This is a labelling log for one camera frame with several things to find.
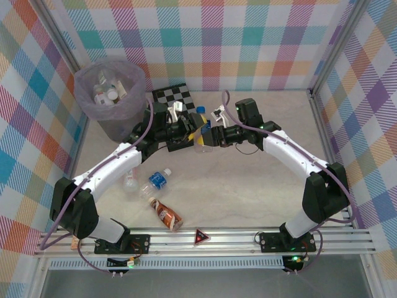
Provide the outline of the clear bottle blue label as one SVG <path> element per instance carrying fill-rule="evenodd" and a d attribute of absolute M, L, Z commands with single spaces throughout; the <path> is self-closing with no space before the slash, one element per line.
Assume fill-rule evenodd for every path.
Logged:
<path fill-rule="evenodd" d="M 167 181 L 172 174 L 169 168 L 153 173 L 140 188 L 140 198 L 146 200 L 157 199 L 167 185 Z"/>

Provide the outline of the black grey chessboard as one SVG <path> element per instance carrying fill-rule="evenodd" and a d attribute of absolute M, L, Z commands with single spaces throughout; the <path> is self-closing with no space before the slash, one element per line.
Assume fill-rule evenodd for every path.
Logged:
<path fill-rule="evenodd" d="M 187 119 L 188 136 L 198 130 L 193 128 L 189 119 L 189 114 L 196 113 L 196 109 L 190 91 L 185 83 L 154 90 L 152 95 L 153 104 L 165 104 L 167 108 L 171 107 L 174 101 L 181 101 L 183 103 L 183 110 L 179 113 L 178 120 L 182 117 Z M 194 141 L 188 141 L 188 136 L 184 142 L 166 143 L 168 151 L 172 152 L 191 147 Z"/>

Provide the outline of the red warning triangle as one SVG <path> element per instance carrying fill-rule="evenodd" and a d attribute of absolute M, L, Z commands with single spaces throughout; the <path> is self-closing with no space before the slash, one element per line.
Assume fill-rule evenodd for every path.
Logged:
<path fill-rule="evenodd" d="M 198 246 L 198 245 L 200 245 L 204 242 L 207 242 L 209 240 L 210 240 L 210 236 L 207 233 L 201 231 L 200 229 L 196 229 L 195 240 L 194 240 L 195 246 Z"/>

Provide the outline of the grey metal base panel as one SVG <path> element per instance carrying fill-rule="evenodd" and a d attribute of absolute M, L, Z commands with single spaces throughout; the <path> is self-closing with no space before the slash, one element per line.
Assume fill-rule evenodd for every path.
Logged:
<path fill-rule="evenodd" d="M 386 298 L 359 256 L 321 256 L 301 273 L 281 269 L 141 269 L 111 277 L 45 269 L 29 298 Z"/>

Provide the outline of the clear bottle blue cap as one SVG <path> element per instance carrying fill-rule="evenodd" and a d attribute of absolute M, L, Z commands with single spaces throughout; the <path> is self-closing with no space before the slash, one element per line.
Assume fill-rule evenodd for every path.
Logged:
<path fill-rule="evenodd" d="M 205 118 L 207 119 L 207 124 L 204 125 L 201 129 L 197 130 L 196 132 L 200 132 L 200 134 L 203 134 L 205 132 L 208 131 L 208 120 L 209 118 L 205 115 L 206 114 L 206 110 L 204 106 L 198 106 L 196 108 L 196 113 L 198 114 L 203 114 L 205 116 Z M 197 153 L 210 153 L 213 151 L 212 147 L 208 147 L 208 146 L 199 146 L 196 145 L 194 142 L 194 149 Z"/>

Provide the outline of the aluminium front rail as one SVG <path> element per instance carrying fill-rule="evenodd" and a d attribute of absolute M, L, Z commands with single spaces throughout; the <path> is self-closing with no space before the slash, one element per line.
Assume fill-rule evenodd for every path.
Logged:
<path fill-rule="evenodd" d="M 275 228 L 205 228 L 210 239 L 194 245 L 194 228 L 173 233 L 164 228 L 136 228 L 134 234 L 149 234 L 149 256 L 259 256 L 261 249 L 254 236 L 258 231 L 276 232 Z M 362 255 L 376 252 L 368 230 L 352 227 L 325 227 L 314 233 L 316 247 L 322 244 L 323 255 Z"/>

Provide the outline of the brown label plastic bottle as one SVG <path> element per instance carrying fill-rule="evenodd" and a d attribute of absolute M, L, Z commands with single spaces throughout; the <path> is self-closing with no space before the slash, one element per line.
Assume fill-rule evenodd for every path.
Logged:
<path fill-rule="evenodd" d="M 155 211 L 162 223 L 172 232 L 178 231 L 184 223 L 183 219 L 171 208 L 152 197 L 149 200 L 151 208 Z"/>

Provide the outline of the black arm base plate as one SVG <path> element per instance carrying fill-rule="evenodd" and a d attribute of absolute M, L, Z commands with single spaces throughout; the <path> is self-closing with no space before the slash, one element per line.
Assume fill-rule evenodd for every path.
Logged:
<path fill-rule="evenodd" d="M 314 236 L 308 232 L 299 238 L 292 238 L 287 233 L 259 232 L 257 236 L 262 253 L 306 253 L 315 252 Z"/>
<path fill-rule="evenodd" d="M 116 243 L 97 239 L 94 253 L 96 255 L 145 255 L 149 253 L 149 246 L 149 234 L 126 234 Z"/>

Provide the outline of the grey translucent waste bin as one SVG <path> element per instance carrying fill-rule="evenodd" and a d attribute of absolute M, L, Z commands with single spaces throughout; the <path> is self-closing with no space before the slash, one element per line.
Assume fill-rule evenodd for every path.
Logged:
<path fill-rule="evenodd" d="M 107 95 L 111 100 L 114 100 L 115 103 L 119 101 L 118 92 L 113 84 L 112 84 L 112 88 L 107 91 Z M 93 120 L 93 121 L 98 122 L 98 124 L 101 126 L 103 131 L 112 141 L 120 143 L 125 137 L 127 137 L 132 132 L 135 125 L 137 125 L 139 122 L 143 120 L 143 113 L 144 111 L 141 113 L 141 119 L 139 121 L 136 121 L 134 118 L 127 120 L 105 120 L 105 121 Z"/>

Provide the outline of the small black controller board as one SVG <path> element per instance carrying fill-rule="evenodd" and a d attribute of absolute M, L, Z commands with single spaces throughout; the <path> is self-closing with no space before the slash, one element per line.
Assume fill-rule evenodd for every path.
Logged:
<path fill-rule="evenodd" d="M 140 259 L 138 257 L 131 257 L 125 260 L 116 260 L 112 258 L 107 259 L 106 266 L 110 267 L 123 267 L 123 268 L 134 268 L 136 265 L 140 263 Z"/>
<path fill-rule="evenodd" d="M 303 269 L 304 258 L 302 256 L 282 256 L 283 259 L 283 271 L 286 273 L 295 273 Z"/>

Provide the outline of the purple plastic bin liner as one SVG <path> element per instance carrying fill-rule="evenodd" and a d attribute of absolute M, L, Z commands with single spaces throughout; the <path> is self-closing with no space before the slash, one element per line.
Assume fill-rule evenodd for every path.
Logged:
<path fill-rule="evenodd" d="M 127 95 L 113 106 L 101 106 L 94 102 L 93 87 L 98 83 L 98 73 L 106 70 L 111 79 L 119 79 Z M 146 108 L 145 72 L 130 61 L 110 56 L 100 58 L 74 74 L 74 98 L 83 112 L 92 120 L 141 119 Z"/>

